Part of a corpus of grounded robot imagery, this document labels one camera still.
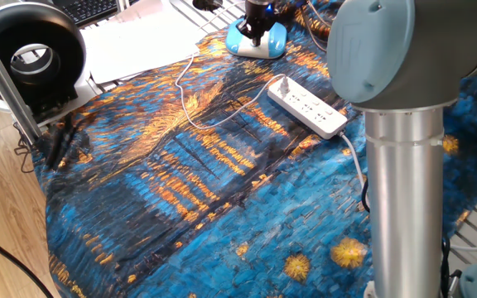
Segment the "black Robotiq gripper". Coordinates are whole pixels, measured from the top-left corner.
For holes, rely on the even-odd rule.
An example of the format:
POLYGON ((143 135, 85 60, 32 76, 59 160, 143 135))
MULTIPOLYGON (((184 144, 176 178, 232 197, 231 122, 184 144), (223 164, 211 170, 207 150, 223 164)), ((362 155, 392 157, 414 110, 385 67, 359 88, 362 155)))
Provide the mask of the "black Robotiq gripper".
POLYGON ((272 25, 276 20, 274 0, 246 0, 245 17, 236 28, 243 36, 252 40, 254 47, 258 47, 266 31, 265 26, 272 25))

